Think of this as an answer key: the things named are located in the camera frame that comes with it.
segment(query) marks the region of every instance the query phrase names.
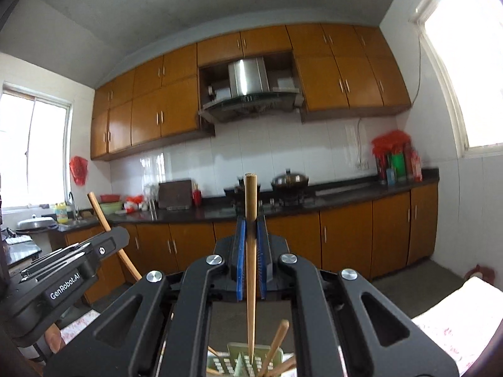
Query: cooking pot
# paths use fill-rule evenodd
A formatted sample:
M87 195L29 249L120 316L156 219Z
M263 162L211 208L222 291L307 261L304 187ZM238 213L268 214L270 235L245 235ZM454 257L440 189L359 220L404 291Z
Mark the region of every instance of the cooking pot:
M304 189L307 187L309 177L302 173L292 173L290 169L286 169L285 174L276 176L271 181L273 190L290 190Z

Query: ceiling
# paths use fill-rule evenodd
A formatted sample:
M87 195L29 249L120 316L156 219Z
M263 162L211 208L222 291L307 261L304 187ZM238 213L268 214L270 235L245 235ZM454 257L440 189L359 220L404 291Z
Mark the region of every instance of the ceiling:
M20 0L0 31L0 51L97 87L167 47L238 29L241 17L240 27L323 19L379 25L391 1Z

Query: faucet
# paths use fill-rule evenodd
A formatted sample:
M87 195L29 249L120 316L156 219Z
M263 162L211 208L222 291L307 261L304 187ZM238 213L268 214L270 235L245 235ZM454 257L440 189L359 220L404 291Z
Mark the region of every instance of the faucet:
M79 220L79 209L75 206L74 194L70 191L68 201L71 204L71 212L74 214L74 220Z

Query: white wall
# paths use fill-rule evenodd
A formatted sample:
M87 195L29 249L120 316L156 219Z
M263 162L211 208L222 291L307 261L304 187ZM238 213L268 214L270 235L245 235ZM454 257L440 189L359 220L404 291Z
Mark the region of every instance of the white wall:
M418 83L418 33L410 21L421 0L394 0L381 30L411 97ZM477 263L496 269L503 288L503 156L457 158L447 103L423 50L421 89L409 112L397 117L426 165L438 166L439 220L433 259L459 275Z
M30 89L45 95L63 99L72 104L70 126L70 157L81 156L89 161L86 185L78 187L71 180L71 190L79 208L90 207L86 194L109 193L110 165L107 162L92 162L90 158L90 131L94 89L47 71L28 62L0 52L0 86L4 82ZM4 224L15 228L17 221L31 217L32 212L3 213Z
M150 182L190 178L209 196L223 195L225 187L247 172L258 175L264 190L287 168L305 172L310 183L375 174L370 141L393 129L395 117L361 121L362 160L370 165L361 172L355 170L356 119L301 124L300 114L294 113L217 124L214 138L112 161L112 189L141 194Z

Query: red bowl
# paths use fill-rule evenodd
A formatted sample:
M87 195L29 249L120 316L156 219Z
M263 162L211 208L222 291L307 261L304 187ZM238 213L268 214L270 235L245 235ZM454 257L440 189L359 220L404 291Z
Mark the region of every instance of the red bowl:
M102 194L100 195L101 202L118 202L121 199L119 194Z

